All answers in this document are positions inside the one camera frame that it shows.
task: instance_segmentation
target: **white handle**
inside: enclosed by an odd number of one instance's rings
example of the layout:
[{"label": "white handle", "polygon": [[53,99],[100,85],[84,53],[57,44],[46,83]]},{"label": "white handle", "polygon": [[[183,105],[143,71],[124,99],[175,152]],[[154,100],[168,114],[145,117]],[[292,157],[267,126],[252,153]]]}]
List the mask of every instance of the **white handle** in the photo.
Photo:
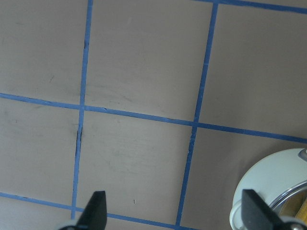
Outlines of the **white handle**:
[{"label": "white handle", "polygon": [[233,206],[232,206],[232,209],[230,211],[230,215],[229,215],[229,222],[230,222],[230,226],[233,230],[241,230],[241,229],[238,229],[236,226],[235,226],[235,223],[234,223],[234,219],[235,219],[235,215],[236,215],[236,212],[238,211],[238,209],[241,207],[241,200],[237,201]]}]

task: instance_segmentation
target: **gray floor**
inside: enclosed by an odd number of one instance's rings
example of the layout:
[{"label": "gray floor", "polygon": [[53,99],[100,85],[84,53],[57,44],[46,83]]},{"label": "gray floor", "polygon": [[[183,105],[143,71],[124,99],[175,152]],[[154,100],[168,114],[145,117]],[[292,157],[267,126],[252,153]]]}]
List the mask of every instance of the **gray floor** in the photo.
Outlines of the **gray floor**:
[{"label": "gray floor", "polygon": [[52,229],[106,190],[106,230],[230,230],[249,167],[307,147],[307,2],[255,2],[305,9],[94,0],[87,58],[86,0],[2,0],[0,226]]}]

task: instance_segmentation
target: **metal screw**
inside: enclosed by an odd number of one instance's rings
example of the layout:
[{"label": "metal screw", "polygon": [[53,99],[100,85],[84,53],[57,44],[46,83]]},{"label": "metal screw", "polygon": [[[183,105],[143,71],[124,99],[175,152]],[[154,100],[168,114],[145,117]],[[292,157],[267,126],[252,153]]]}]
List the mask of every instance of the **metal screw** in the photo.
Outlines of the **metal screw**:
[{"label": "metal screw", "polygon": [[292,230],[304,230],[303,226],[300,224],[291,224],[290,227]]}]

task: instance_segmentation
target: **floor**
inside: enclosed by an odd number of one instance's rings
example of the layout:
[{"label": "floor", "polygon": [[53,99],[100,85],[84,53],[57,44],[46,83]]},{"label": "floor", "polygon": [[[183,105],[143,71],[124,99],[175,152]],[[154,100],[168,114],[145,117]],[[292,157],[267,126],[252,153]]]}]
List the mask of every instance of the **floor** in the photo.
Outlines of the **floor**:
[{"label": "floor", "polygon": [[3,230],[53,229],[96,190],[106,230],[230,230],[248,168],[307,147],[305,0],[0,9]]}]

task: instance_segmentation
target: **black object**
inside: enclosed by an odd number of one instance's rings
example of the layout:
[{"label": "black object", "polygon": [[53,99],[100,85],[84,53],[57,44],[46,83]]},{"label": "black object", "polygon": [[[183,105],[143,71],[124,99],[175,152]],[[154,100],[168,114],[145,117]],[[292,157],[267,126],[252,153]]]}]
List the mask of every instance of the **black object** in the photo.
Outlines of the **black object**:
[{"label": "black object", "polygon": [[66,226],[60,230],[104,230],[106,227],[106,193],[93,193],[85,210],[75,226]]},{"label": "black object", "polygon": [[284,223],[252,189],[242,191],[241,218],[248,230],[307,230],[299,222]]}]

